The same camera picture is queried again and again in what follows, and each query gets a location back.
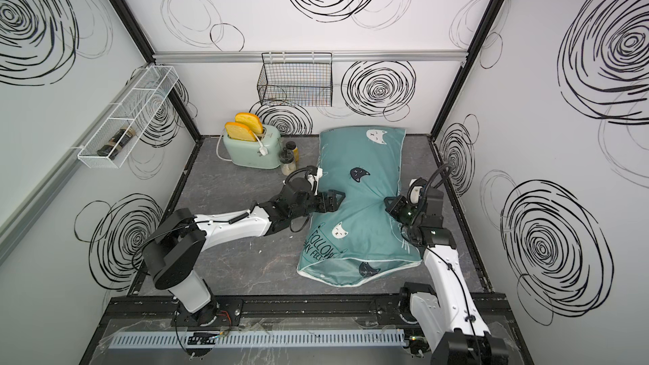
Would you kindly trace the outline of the teal pillow with cat print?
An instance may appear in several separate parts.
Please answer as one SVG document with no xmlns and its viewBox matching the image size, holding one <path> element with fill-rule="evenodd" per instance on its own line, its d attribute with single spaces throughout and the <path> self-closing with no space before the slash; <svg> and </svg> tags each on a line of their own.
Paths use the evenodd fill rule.
<svg viewBox="0 0 649 365">
<path fill-rule="evenodd" d="M 297 273 L 332 287 L 359 287 L 419 266 L 385 199 L 402 190 L 403 128 L 352 126 L 319 136 L 319 191 L 345 195 L 335 212 L 315 213 Z"/>
</svg>

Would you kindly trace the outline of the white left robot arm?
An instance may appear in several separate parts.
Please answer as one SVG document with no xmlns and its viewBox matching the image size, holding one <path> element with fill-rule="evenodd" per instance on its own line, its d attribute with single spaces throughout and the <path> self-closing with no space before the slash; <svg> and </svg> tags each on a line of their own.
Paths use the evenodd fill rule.
<svg viewBox="0 0 649 365">
<path fill-rule="evenodd" d="M 272 199 L 254 202 L 244 211 L 194 215 L 188 209 L 172 213 L 144 242 L 141 256 L 158 290 L 169 291 L 181 311 L 194 318 L 216 315 L 218 303 L 194 266 L 201 254 L 244 238 L 263 238 L 286 230 L 297 219 L 340 209 L 346 194 L 319 191 L 316 179 L 286 181 Z"/>
</svg>

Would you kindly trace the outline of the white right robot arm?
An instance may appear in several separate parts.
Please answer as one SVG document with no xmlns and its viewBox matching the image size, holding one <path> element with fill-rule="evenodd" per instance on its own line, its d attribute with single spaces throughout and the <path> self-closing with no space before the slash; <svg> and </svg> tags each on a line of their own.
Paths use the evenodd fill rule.
<svg viewBox="0 0 649 365">
<path fill-rule="evenodd" d="M 405 284 L 401 311 L 424 333 L 432 364 L 507 364 L 504 340 L 493 336 L 468 290 L 456 241 L 444 227 L 443 204 L 444 194 L 421 178 L 406 194 L 385 199 L 387 213 L 419 251 L 433 283 Z"/>
</svg>

